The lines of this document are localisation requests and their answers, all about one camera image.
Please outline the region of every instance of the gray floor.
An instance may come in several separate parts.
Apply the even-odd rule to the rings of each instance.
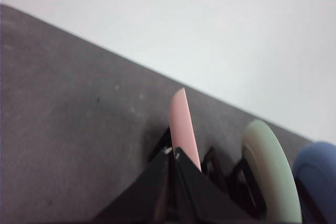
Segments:
[[[92,218],[145,168],[183,87],[4,5],[1,75],[1,223]],[[186,92],[200,157],[214,146],[228,172],[255,117]],[[309,141],[270,126],[292,164]]]

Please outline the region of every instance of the white wall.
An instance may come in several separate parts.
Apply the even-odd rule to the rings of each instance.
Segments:
[[[311,139],[336,142],[336,0],[2,0]]]

